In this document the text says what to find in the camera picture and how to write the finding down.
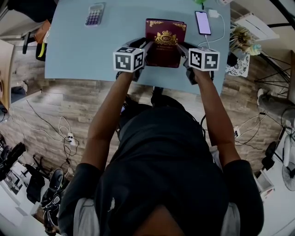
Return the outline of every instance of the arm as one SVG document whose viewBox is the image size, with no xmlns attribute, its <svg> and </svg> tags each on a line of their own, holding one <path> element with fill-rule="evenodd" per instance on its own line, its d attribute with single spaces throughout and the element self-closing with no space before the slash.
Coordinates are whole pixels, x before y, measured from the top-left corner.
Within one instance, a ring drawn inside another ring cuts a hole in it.
<svg viewBox="0 0 295 236">
<path fill-rule="evenodd" d="M 132 73 L 122 73 L 111 87 L 90 124 L 81 163 L 91 164 L 101 171 L 105 169 L 110 142 L 119 123 L 121 109 L 132 78 Z"/>
<path fill-rule="evenodd" d="M 208 72 L 194 69 L 205 109 L 208 133 L 212 146 L 217 145 L 222 167 L 240 160 L 235 148 L 234 130 Z"/>
</svg>

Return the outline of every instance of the light blue table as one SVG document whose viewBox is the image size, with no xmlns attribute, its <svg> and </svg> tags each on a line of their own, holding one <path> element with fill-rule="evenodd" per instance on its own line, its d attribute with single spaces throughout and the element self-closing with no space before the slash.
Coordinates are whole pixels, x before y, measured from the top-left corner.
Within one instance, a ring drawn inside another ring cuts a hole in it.
<svg viewBox="0 0 295 236">
<path fill-rule="evenodd" d="M 127 41 L 144 37 L 146 18 L 183 21 L 187 24 L 186 42 L 198 45 L 205 40 L 198 33 L 195 19 L 195 11 L 201 11 L 201 5 L 192 0 L 106 0 L 101 24 L 86 27 L 89 6 L 97 2 L 59 1 L 48 39 L 45 78 L 114 81 L 113 51 Z M 208 8 L 216 9 L 225 21 L 225 37 L 210 44 L 221 55 L 214 79 L 220 94 L 229 51 L 230 6 L 207 0 L 205 10 Z M 209 18 L 209 22 L 212 35 L 208 40 L 213 41 L 223 35 L 223 22 L 221 17 Z M 200 94 L 199 86 L 192 86 L 185 72 L 182 64 L 177 69 L 146 66 L 138 83 Z"/>
</svg>

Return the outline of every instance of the charging cable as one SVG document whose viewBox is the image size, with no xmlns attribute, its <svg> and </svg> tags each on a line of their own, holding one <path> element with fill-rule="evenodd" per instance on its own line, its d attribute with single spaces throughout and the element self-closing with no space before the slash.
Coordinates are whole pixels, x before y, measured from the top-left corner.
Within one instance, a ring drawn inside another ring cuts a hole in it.
<svg viewBox="0 0 295 236">
<path fill-rule="evenodd" d="M 213 40 L 213 41 L 208 41 L 208 40 L 207 40 L 207 35 L 205 35 L 205 39 L 206 39 L 206 41 L 200 43 L 200 44 L 198 45 L 198 47 L 199 47 L 200 45 L 204 44 L 204 43 L 207 43 L 207 44 L 208 44 L 208 48 L 210 48 L 210 47 L 209 47 L 209 43 L 211 43 L 211 42 L 217 42 L 218 40 L 221 40 L 221 39 L 224 38 L 224 35 L 225 35 L 225 22 L 224 22 L 224 18 L 223 18 L 223 16 L 220 15 L 219 13 L 217 13 L 217 14 L 218 14 L 218 16 L 220 16 L 220 17 L 222 18 L 222 21 L 223 21 L 223 35 L 222 35 L 222 37 L 219 38 L 219 39 Z"/>
<path fill-rule="evenodd" d="M 209 45 L 209 42 L 208 42 L 208 39 L 207 39 L 207 35 L 204 35 L 205 39 L 206 39 L 206 42 L 207 42 L 207 45 L 208 45 L 208 48 L 210 49 L 210 45 Z"/>
</svg>

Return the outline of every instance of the sneaker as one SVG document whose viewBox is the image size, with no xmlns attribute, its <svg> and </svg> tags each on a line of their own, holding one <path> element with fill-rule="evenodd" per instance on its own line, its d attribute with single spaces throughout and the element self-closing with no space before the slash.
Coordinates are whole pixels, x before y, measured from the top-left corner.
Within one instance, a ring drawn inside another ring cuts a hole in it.
<svg viewBox="0 0 295 236">
<path fill-rule="evenodd" d="M 259 105 L 259 97 L 263 94 L 264 94 L 264 91 L 262 88 L 260 88 L 257 93 L 257 105 Z"/>
</svg>

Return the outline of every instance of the black wire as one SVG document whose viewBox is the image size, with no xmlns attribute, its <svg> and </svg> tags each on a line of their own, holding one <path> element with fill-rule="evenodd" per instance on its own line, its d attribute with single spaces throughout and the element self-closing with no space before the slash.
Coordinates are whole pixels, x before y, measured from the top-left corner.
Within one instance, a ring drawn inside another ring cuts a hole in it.
<svg viewBox="0 0 295 236">
<path fill-rule="evenodd" d="M 39 116 L 38 115 L 38 113 L 37 112 L 35 112 L 35 110 L 34 110 L 34 108 L 31 106 L 31 104 L 29 103 L 29 101 L 27 100 L 27 102 L 28 102 L 28 105 L 33 109 L 33 111 L 34 111 L 34 113 L 41 119 L 41 120 L 44 120 L 41 116 Z M 49 124 L 53 129 L 54 129 L 54 131 L 59 135 L 59 136 L 61 136 L 62 138 L 63 138 L 63 136 L 62 135 L 60 135 L 60 133 L 48 122 L 48 121 L 46 121 L 46 120 L 44 120 L 47 124 Z"/>
<path fill-rule="evenodd" d="M 33 111 L 34 111 L 34 113 L 41 119 L 41 120 L 44 120 L 41 116 L 39 116 L 38 115 L 38 113 L 34 110 L 34 108 L 31 106 L 31 104 L 29 103 L 29 101 L 27 100 L 27 102 L 28 102 L 28 105 L 33 109 Z M 75 151 L 75 153 L 74 154 L 71 154 L 71 150 L 70 150 L 70 148 L 68 147 L 68 146 L 66 146 L 65 145 L 65 140 L 66 140 L 66 138 L 70 138 L 69 136 L 67 136 L 67 137 L 63 137 L 62 135 L 60 135 L 60 133 L 48 122 L 48 121 L 46 121 L 46 120 L 44 120 L 47 124 L 49 124 L 53 129 L 54 129 L 54 131 L 59 135 L 59 136 L 61 136 L 63 139 L 64 139 L 64 152 L 65 152 L 65 157 L 66 157 L 66 159 L 65 159 L 65 162 L 60 166 L 60 168 L 65 164 L 65 163 L 68 163 L 70 166 L 69 167 L 71 167 L 71 163 L 70 163 L 70 156 L 72 157 L 72 156 L 74 156 L 74 155 L 76 155 L 77 154 L 77 148 L 78 148 L 78 146 L 79 146 L 79 141 L 77 140 L 77 139 L 75 139 L 75 138 L 72 138 L 72 139 L 74 139 L 74 140 L 76 140 L 77 142 L 78 142 L 78 145 L 76 146 L 76 151 Z"/>
<path fill-rule="evenodd" d="M 65 140 L 66 140 L 66 138 L 70 138 L 70 137 L 69 137 L 69 136 L 64 137 L 64 152 L 65 152 L 65 157 L 66 157 L 66 159 L 65 159 L 65 162 L 60 166 L 60 168 L 62 168 L 62 166 L 63 166 L 65 163 L 68 163 L 68 164 L 69 164 L 69 168 L 71 167 L 70 156 L 72 157 L 72 156 L 74 156 L 74 155 L 77 154 L 77 149 L 78 149 L 78 146 L 79 146 L 79 141 L 78 141 L 77 139 L 75 139 L 75 138 L 72 138 L 72 139 L 76 140 L 76 141 L 78 142 L 78 144 L 77 144 L 77 146 L 76 146 L 75 153 L 74 153 L 74 154 L 71 154 L 71 150 L 70 150 L 70 148 L 65 144 Z"/>
<path fill-rule="evenodd" d="M 203 133 L 204 133 L 204 138 L 206 138 L 206 131 L 205 131 L 205 129 L 203 128 L 203 121 L 204 121 L 205 118 L 206 118 L 206 115 L 203 116 L 203 118 L 202 118 L 202 120 L 201 120 L 201 123 L 200 123 L 200 125 L 201 125 L 201 127 L 202 127 L 202 130 L 203 130 Z"/>
<path fill-rule="evenodd" d="M 3 121 L 5 121 L 5 120 L 7 120 L 7 119 L 9 119 L 9 117 L 10 117 L 10 115 L 9 115 L 9 113 L 8 112 L 3 112 L 4 113 L 4 115 L 3 115 L 3 118 L 2 118 L 2 120 L 0 121 L 0 123 L 1 122 L 3 122 Z"/>
<path fill-rule="evenodd" d="M 252 136 L 252 138 L 250 138 L 247 142 L 245 142 L 245 143 L 241 143 L 241 142 L 240 142 L 240 144 L 241 144 L 240 146 L 246 145 L 246 144 L 249 143 L 252 139 L 254 139 L 255 135 L 258 133 L 258 131 L 259 131 L 259 129 L 260 129 L 260 126 L 261 126 L 260 116 L 258 116 L 258 119 L 259 119 L 259 126 L 258 126 L 258 129 L 257 129 L 256 133 L 255 133 L 255 134 Z"/>
<path fill-rule="evenodd" d="M 250 144 L 243 144 L 243 143 L 241 143 L 241 142 L 239 142 L 239 141 L 235 141 L 235 142 L 238 142 L 238 143 L 240 143 L 240 144 L 242 144 L 242 145 L 250 146 L 250 147 L 252 147 L 252 148 L 254 148 L 254 149 L 257 149 L 257 150 L 263 151 L 263 149 L 259 149 L 259 148 L 257 148 L 257 147 L 253 147 L 253 146 L 250 145 Z"/>
<path fill-rule="evenodd" d="M 278 121 L 276 121 L 274 118 L 272 118 L 271 116 L 269 116 L 268 114 L 266 114 L 270 119 L 272 119 L 274 122 L 276 122 L 277 124 L 279 124 L 280 126 L 282 126 Z"/>
</svg>

